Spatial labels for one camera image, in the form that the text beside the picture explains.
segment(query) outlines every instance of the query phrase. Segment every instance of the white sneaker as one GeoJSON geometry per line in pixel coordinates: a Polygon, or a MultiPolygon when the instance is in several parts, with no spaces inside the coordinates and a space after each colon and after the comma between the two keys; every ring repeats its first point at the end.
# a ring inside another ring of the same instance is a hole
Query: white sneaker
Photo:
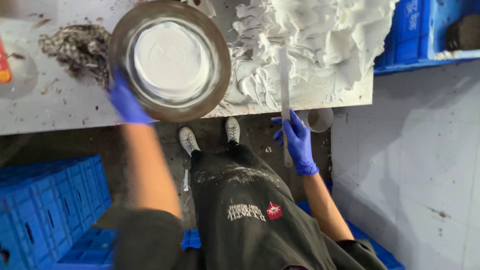
{"type": "Polygon", "coordinates": [[[227,130],[228,141],[234,140],[240,142],[240,125],[235,117],[228,117],[225,122],[225,129],[227,130]]]}
{"type": "Polygon", "coordinates": [[[187,151],[187,153],[192,156],[193,150],[200,150],[198,148],[197,140],[195,140],[195,135],[193,135],[193,131],[188,127],[183,127],[179,131],[180,143],[183,146],[183,149],[187,151]]]}

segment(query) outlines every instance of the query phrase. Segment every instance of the plaster-covered workbench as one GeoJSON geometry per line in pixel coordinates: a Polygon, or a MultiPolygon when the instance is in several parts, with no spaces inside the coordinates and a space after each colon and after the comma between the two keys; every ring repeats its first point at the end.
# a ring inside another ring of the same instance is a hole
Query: plaster-covered workbench
{"type": "MultiPolygon", "coordinates": [[[[33,84],[30,88],[6,92],[0,85],[0,135],[121,123],[105,91],[91,78],[80,81],[70,78],[55,59],[42,54],[37,39],[40,34],[52,35],[59,27],[73,24],[101,24],[111,32],[118,20],[137,3],[132,0],[0,0],[0,36],[4,45],[18,45],[24,49],[37,69],[36,76],[26,79],[26,85],[33,84]],[[51,21],[35,27],[45,19],[51,21]]],[[[216,17],[212,20],[227,42],[233,42],[237,37],[231,25],[236,21],[235,6],[240,3],[248,4],[248,1],[212,1],[216,10],[216,17]]],[[[370,69],[352,90],[342,91],[330,103],[306,90],[304,96],[308,98],[294,99],[290,104],[296,110],[371,104],[372,85],[373,69],[370,69]]],[[[274,111],[280,109],[272,110],[251,103],[223,110],[219,105],[206,117],[274,111]]]]}

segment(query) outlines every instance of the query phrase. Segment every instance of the red label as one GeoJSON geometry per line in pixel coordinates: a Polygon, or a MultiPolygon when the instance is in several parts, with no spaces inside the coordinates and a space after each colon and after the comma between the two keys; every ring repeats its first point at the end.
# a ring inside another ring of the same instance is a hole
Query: red label
{"type": "Polygon", "coordinates": [[[9,83],[10,81],[12,81],[12,73],[8,66],[7,54],[0,39],[0,84],[9,83]]]}
{"type": "Polygon", "coordinates": [[[283,216],[282,208],[280,208],[279,205],[276,205],[276,204],[270,202],[270,204],[268,205],[268,208],[267,208],[267,215],[268,215],[268,218],[271,221],[276,220],[279,217],[283,216]]]}

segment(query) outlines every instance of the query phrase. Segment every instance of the gloved hand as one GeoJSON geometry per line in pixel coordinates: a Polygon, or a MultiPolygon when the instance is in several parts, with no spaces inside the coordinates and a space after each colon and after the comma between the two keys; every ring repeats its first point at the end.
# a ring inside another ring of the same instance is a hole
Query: gloved hand
{"type": "MultiPolygon", "coordinates": [[[[272,118],[273,123],[281,124],[279,117],[272,118]]],[[[310,141],[310,129],[303,124],[298,115],[290,109],[290,122],[283,121],[283,129],[287,135],[288,152],[292,157],[293,164],[299,175],[314,175],[318,172],[318,167],[313,162],[312,142],[310,141]]],[[[283,130],[275,132],[273,139],[278,142],[278,146],[283,145],[283,130]]]]}
{"type": "Polygon", "coordinates": [[[128,87],[125,77],[118,67],[114,67],[115,85],[111,89],[110,101],[127,123],[153,124],[154,121],[145,112],[128,87]]]}

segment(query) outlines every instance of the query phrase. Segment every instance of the dirty floor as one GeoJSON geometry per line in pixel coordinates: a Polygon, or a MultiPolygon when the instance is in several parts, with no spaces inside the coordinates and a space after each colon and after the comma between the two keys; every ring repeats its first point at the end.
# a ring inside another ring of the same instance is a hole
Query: dirty floor
{"type": "MultiPolygon", "coordinates": [[[[283,165],[283,150],[272,140],[279,128],[270,118],[279,113],[245,115],[236,117],[240,123],[240,143],[247,145],[264,159],[287,183],[296,201],[305,200],[300,177],[294,169],[283,165]]],[[[220,152],[226,149],[225,118],[200,119],[189,123],[157,123],[156,129],[167,157],[170,171],[179,189],[184,212],[185,229],[196,228],[191,191],[183,191],[185,169],[190,168],[190,156],[180,145],[178,130],[188,126],[195,133],[200,150],[220,152]]],[[[0,167],[22,165],[40,161],[100,154],[110,189],[112,206],[96,222],[97,228],[116,228],[119,220],[128,213],[129,175],[125,142],[120,127],[100,127],[78,130],[53,131],[26,135],[0,137],[0,167]]],[[[325,179],[330,174],[330,130],[312,133],[313,159],[325,179]]]]}

